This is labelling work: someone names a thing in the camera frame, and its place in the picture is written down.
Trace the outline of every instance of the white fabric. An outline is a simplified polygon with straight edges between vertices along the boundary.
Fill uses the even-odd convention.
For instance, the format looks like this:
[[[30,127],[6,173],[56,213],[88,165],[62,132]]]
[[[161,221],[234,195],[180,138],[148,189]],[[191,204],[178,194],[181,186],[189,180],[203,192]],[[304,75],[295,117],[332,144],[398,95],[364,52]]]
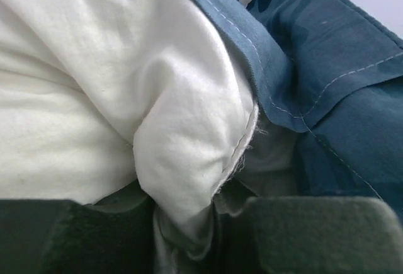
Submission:
[[[0,0],[2,198],[93,203],[136,169],[193,237],[256,115],[190,0]]]

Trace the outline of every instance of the white stitching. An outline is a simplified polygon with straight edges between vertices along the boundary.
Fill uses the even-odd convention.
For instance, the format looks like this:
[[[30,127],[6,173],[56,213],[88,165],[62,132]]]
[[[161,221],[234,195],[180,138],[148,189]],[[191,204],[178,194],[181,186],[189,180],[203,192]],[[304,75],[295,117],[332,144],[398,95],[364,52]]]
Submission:
[[[253,44],[252,40],[251,40],[250,38],[248,38],[247,35],[245,35],[238,27],[236,27],[236,25],[235,25],[234,22],[232,22],[232,21],[231,21],[230,19],[228,19],[224,14],[222,14],[222,13],[220,12],[220,10],[219,10],[217,7],[215,7],[214,4],[213,4],[210,0],[206,0],[206,1],[207,1],[208,3],[210,3],[210,4],[213,6],[213,8],[216,10],[217,13],[220,14],[220,16],[224,17],[224,19],[225,19],[228,23],[230,23],[230,24],[232,25],[232,27],[234,27],[242,36],[244,36],[244,37],[247,39],[247,41],[252,45],[252,47],[253,47],[253,49],[254,49],[256,55],[258,56],[260,68],[263,69],[263,65],[262,65],[262,62],[261,62],[261,59],[260,59],[260,56],[259,56],[258,49],[257,49],[256,46]],[[277,108],[278,110],[287,112],[287,113],[288,113],[291,117],[293,117],[293,118],[299,118],[299,119],[301,119],[301,117],[296,117],[295,115],[293,115],[292,113],[290,113],[288,110],[282,109],[282,108],[278,107],[278,106],[274,103],[274,101],[273,101],[272,97],[270,96],[270,94],[268,95],[268,97],[269,97],[269,99],[270,99],[270,101],[271,101],[271,104],[272,104],[275,108]]]
[[[308,114],[315,108],[317,102],[320,100],[320,98],[322,97],[322,95],[324,94],[324,92],[326,91],[326,89],[327,89],[330,85],[332,85],[334,82],[336,82],[338,79],[341,79],[342,77],[345,77],[345,76],[349,76],[349,75],[355,74],[356,72],[364,71],[365,69],[369,69],[369,68],[378,66],[379,64],[382,64],[382,63],[387,62],[387,61],[390,61],[390,60],[392,60],[392,59],[394,59],[394,58],[400,57],[401,55],[403,55],[403,52],[399,52],[398,54],[393,55],[393,56],[391,56],[391,57],[389,57],[389,58],[386,58],[385,60],[381,60],[381,61],[379,61],[379,62],[377,62],[377,63],[375,63],[375,64],[371,64],[371,65],[368,65],[368,66],[366,66],[366,67],[357,69],[356,71],[347,72],[347,73],[345,73],[345,74],[342,74],[341,76],[338,76],[338,77],[334,78],[334,79],[333,79],[328,85],[326,85],[325,88],[322,90],[322,92],[320,93],[320,95],[319,95],[318,98],[316,99],[316,101],[315,101],[314,105],[312,106],[312,108],[311,108],[308,112],[305,112],[305,113],[302,115],[302,117],[305,118],[305,116],[308,115]]]
[[[231,155],[230,163],[224,168],[222,171],[221,179],[214,185],[213,187],[213,198],[214,194],[218,193],[221,187],[226,183],[228,180],[233,177],[234,173],[237,171],[237,167],[239,165],[240,158],[244,155],[246,147],[251,142],[255,128],[258,124],[259,120],[259,106],[256,101],[253,101],[253,111],[249,116],[249,120],[247,122],[245,134],[239,140],[237,147],[234,150],[234,153]]]
[[[350,167],[350,165],[347,164],[345,161],[343,161],[343,160],[341,159],[341,157],[339,157],[339,155],[333,151],[333,149],[331,149],[328,145],[326,145],[325,143],[323,143],[323,142],[313,133],[313,131],[311,131],[311,129],[309,129],[309,127],[308,127],[308,125],[305,123],[305,120],[304,120],[304,119],[302,119],[302,121],[303,121],[304,125],[307,127],[308,131],[314,136],[314,138],[315,138],[318,142],[320,142],[326,149],[328,149],[332,154],[334,154],[345,166],[347,166],[348,169],[350,169],[352,172],[354,172],[354,174],[357,175],[364,183],[366,183],[366,184],[370,187],[370,189],[375,193],[375,195],[376,195],[381,201],[384,202],[383,198],[379,195],[379,193],[374,189],[374,187],[372,187],[371,184],[369,184],[369,182],[367,182],[367,181],[362,177],[362,175],[358,174],[358,172],[355,171],[352,167]]]
[[[236,27],[236,25],[235,25],[234,22],[232,22],[232,21],[231,21],[230,19],[228,19],[224,14],[222,14],[222,13],[220,12],[220,10],[219,10],[216,6],[214,6],[214,4],[213,4],[210,0],[206,0],[206,1],[207,1],[208,3],[210,3],[210,4],[213,6],[213,8],[216,10],[217,13],[220,14],[220,16],[222,16],[227,22],[229,22],[241,35],[243,35],[243,36],[249,41],[249,43],[252,45],[252,47],[253,47],[253,49],[254,49],[256,55],[258,56],[260,68],[263,69],[263,65],[262,65],[262,62],[261,62],[261,59],[260,59],[260,56],[259,56],[258,49],[257,49],[256,46],[253,44],[252,40],[251,40],[250,38],[248,38],[243,32],[241,32],[241,30],[240,30],[238,27]],[[327,89],[330,85],[332,85],[334,82],[336,82],[338,79],[341,79],[342,77],[345,77],[345,76],[349,76],[349,75],[354,74],[354,73],[356,73],[356,72],[364,71],[365,69],[369,69],[369,68],[374,67],[374,66],[378,66],[378,65],[381,64],[381,63],[384,63],[384,62],[386,62],[386,61],[389,61],[389,60],[392,60],[392,59],[394,59],[394,58],[400,57],[401,55],[403,55],[403,52],[401,52],[401,53],[399,53],[399,54],[397,54],[397,55],[393,55],[393,56],[391,56],[391,57],[389,57],[389,58],[386,58],[385,60],[381,60],[381,61],[379,61],[379,62],[377,62],[377,63],[375,63],[375,64],[371,64],[371,65],[369,65],[369,66],[367,66],[367,67],[363,67],[363,68],[361,68],[361,69],[358,69],[358,70],[356,70],[356,71],[347,72],[347,73],[342,74],[341,76],[338,76],[337,78],[333,79],[333,80],[332,80],[328,85],[326,85],[325,88],[322,90],[322,92],[320,93],[319,97],[316,99],[316,101],[315,101],[314,105],[312,106],[312,108],[311,108],[308,112],[306,112],[305,114],[301,115],[300,117],[293,115],[292,113],[290,113],[290,112],[289,112],[288,110],[286,110],[286,109],[282,109],[282,108],[278,107],[278,106],[274,103],[274,101],[273,101],[273,99],[272,99],[272,97],[271,97],[270,94],[268,95],[268,97],[269,97],[269,99],[270,99],[271,104],[272,104],[276,109],[288,113],[292,118],[299,118],[299,119],[304,120],[304,117],[305,117],[306,115],[308,115],[308,114],[315,108],[317,102],[318,102],[319,99],[322,97],[322,95],[324,94],[324,92],[326,91],[326,89]]]

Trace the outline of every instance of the blue camouflage fabric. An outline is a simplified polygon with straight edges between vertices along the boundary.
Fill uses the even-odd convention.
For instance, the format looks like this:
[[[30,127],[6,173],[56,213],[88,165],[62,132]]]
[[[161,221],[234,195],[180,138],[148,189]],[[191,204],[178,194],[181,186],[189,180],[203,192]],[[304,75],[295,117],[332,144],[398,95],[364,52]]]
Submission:
[[[300,194],[378,197],[403,220],[403,41],[349,0],[193,1],[268,120],[300,134]]]

